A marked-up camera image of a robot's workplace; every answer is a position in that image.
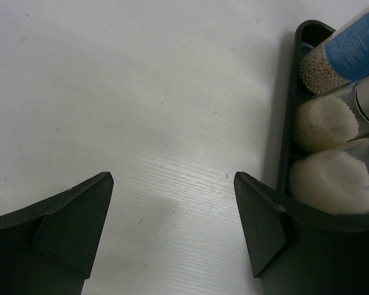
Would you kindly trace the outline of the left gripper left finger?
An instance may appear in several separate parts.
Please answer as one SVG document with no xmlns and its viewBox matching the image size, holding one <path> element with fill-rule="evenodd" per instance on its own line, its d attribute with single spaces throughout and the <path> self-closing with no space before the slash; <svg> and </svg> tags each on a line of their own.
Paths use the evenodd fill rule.
<svg viewBox="0 0 369 295">
<path fill-rule="evenodd" d="M 0 294 L 81 294 L 113 192 L 101 172 L 0 216 Z"/>
</svg>

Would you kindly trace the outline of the silver lid grain bottle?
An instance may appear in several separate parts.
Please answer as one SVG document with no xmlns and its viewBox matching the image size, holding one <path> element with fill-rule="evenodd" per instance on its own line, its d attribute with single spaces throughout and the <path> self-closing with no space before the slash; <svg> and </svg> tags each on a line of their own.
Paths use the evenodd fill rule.
<svg viewBox="0 0 369 295">
<path fill-rule="evenodd" d="M 307 53 L 299 75 L 314 94 L 369 75 L 369 6 Z"/>
</svg>

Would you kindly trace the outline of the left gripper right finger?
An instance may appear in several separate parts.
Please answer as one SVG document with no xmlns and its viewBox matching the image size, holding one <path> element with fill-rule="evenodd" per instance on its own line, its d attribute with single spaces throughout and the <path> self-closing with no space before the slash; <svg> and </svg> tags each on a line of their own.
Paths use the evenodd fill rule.
<svg viewBox="0 0 369 295">
<path fill-rule="evenodd" d="M 369 215 L 330 215 L 244 172 L 234 190 L 265 294 L 369 294 Z"/>
</svg>

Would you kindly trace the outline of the clear top pepper grinder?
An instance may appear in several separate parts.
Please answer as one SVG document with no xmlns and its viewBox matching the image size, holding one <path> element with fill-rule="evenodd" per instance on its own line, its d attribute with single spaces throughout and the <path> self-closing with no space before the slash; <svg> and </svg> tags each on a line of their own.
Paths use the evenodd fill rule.
<svg viewBox="0 0 369 295">
<path fill-rule="evenodd" d="M 311 153 L 369 137 L 369 75 L 301 104 L 292 135 L 299 148 Z"/>
</svg>

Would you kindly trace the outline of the black lid bottle front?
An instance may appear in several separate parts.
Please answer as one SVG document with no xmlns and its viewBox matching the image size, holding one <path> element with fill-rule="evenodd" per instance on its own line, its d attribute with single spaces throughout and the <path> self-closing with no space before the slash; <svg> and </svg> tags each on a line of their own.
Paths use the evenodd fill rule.
<svg viewBox="0 0 369 295">
<path fill-rule="evenodd" d="M 369 214 L 369 138 L 299 159 L 288 185 L 294 199 L 330 214 Z"/>
</svg>

